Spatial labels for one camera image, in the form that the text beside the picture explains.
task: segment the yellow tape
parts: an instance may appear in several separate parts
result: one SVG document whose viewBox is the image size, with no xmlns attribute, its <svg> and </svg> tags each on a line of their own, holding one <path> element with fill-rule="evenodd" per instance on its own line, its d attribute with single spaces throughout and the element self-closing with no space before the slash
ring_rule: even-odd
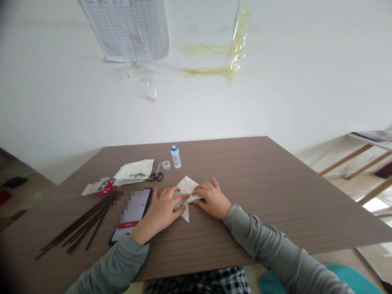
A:
<svg viewBox="0 0 392 294">
<path fill-rule="evenodd" d="M 230 52 L 230 44 L 209 45 L 200 43 L 180 43 L 173 44 L 177 50 L 184 52 L 188 56 L 227 56 Z"/>
<path fill-rule="evenodd" d="M 203 43 L 176 43 L 170 46 L 187 56 L 228 56 L 232 47 L 231 44 L 212 45 Z M 247 42 L 244 54 L 257 54 L 260 46 L 261 42 Z"/>
<path fill-rule="evenodd" d="M 211 68 L 185 68 L 183 75 L 186 77 L 192 76 L 226 76 L 227 85 L 231 83 L 233 76 L 240 69 L 238 64 L 242 56 L 242 51 L 245 46 L 245 37 L 250 23 L 252 13 L 249 9 L 249 0 L 240 0 L 239 8 L 236 17 L 235 30 L 233 41 L 230 45 L 228 58 L 229 65 L 226 67 L 211 67 Z"/>
</svg>

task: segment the small box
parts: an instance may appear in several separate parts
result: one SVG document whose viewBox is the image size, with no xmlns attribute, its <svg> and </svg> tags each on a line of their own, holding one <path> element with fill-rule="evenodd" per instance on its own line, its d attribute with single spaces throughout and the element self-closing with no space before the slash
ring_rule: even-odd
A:
<svg viewBox="0 0 392 294">
<path fill-rule="evenodd" d="M 110 192 L 110 187 L 113 186 L 113 183 L 114 179 L 110 177 L 102 178 L 99 182 L 96 182 L 94 184 L 88 184 L 85 187 L 82 196 L 93 193 L 97 193 L 98 195 L 107 194 Z"/>
</svg>

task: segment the hand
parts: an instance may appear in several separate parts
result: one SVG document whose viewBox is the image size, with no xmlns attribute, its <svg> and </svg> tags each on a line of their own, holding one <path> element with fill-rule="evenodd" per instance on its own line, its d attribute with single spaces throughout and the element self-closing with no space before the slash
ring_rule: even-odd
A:
<svg viewBox="0 0 392 294">
<path fill-rule="evenodd" d="M 177 203 L 189 198 L 190 194 L 180 195 L 172 199 L 174 191 L 180 191 L 180 188 L 166 188 L 158 198 L 157 190 L 154 189 L 150 208 L 129 234 L 137 243 L 144 245 L 157 233 L 170 226 L 184 212 L 185 205 L 181 206 L 176 212 L 173 212 L 173 209 Z"/>
<path fill-rule="evenodd" d="M 203 196 L 206 203 L 200 200 L 195 200 L 193 203 L 209 215 L 212 215 L 217 219 L 224 220 L 233 205 L 223 195 L 215 178 L 213 180 L 215 187 L 209 182 L 206 182 L 204 184 L 197 185 L 192 193 L 192 195 L 199 194 L 200 196 Z"/>
</svg>

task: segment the book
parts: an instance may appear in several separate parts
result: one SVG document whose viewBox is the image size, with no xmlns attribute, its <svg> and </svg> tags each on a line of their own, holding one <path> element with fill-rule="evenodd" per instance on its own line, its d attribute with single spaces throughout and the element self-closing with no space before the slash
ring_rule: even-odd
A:
<svg viewBox="0 0 392 294">
<path fill-rule="evenodd" d="M 392 134 L 384 131 L 365 131 L 365 132 L 351 132 L 361 138 L 371 140 L 373 142 L 390 142 L 392 141 Z"/>
</svg>

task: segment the gray sleeve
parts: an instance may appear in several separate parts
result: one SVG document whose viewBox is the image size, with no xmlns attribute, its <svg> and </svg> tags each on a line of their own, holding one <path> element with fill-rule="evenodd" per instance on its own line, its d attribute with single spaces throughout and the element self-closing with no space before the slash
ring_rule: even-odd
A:
<svg viewBox="0 0 392 294">
<path fill-rule="evenodd" d="M 124 293 L 146 259 L 148 248 L 149 244 L 140 245 L 128 235 L 122 236 L 66 293 Z"/>
<path fill-rule="evenodd" d="M 235 204 L 223 221 L 235 240 L 276 274 L 287 293 L 354 293 L 351 288 L 273 225 Z"/>
</svg>

